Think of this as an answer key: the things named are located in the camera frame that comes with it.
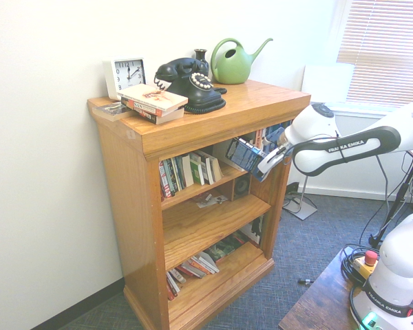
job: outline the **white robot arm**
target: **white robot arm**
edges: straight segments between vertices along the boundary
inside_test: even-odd
[[[333,112],[313,104],[286,128],[277,145],[258,165],[265,177],[289,155],[301,173],[316,176],[336,164],[413,150],[413,103],[345,137]],[[413,214],[387,235],[379,252],[375,271],[353,298],[353,314],[368,329],[413,330]]]
[[[297,170],[313,177],[344,162],[413,150],[413,103],[345,137],[339,134],[334,113],[323,104],[312,104],[280,135],[277,145],[258,165],[265,176],[290,153]]]

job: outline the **wooden bookshelf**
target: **wooden bookshelf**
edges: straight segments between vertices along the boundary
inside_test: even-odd
[[[100,135],[125,297],[146,329],[199,329],[274,266],[288,166],[280,164],[264,182],[252,180],[251,193],[235,201],[199,209],[190,200],[206,191],[218,194],[216,189],[232,186],[245,174],[225,164],[220,164],[224,177],[219,182],[193,185],[160,200],[160,160],[292,120],[310,100],[308,94],[250,80],[225,87],[223,109],[161,125],[136,115],[110,122],[92,108],[112,100],[87,101]],[[219,273],[189,279],[168,302],[167,270],[261,214],[260,248],[246,243],[218,263]]]

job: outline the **black rotary telephone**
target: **black rotary telephone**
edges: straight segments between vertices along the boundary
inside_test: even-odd
[[[207,113],[221,109],[226,102],[221,94],[225,88],[214,88],[208,78],[208,67],[205,63],[194,58],[179,58],[161,65],[156,72],[154,82],[160,89],[164,80],[171,85],[167,88],[170,93],[188,98],[185,110],[191,113]]]

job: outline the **wooden table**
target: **wooden table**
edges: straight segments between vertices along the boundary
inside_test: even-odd
[[[352,282],[341,274],[341,251],[278,324],[282,330],[358,329],[350,313]]]

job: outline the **small speaker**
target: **small speaker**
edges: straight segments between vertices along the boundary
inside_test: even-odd
[[[251,185],[251,174],[247,173],[235,179],[234,184],[234,199],[246,196],[249,194],[249,186]]]

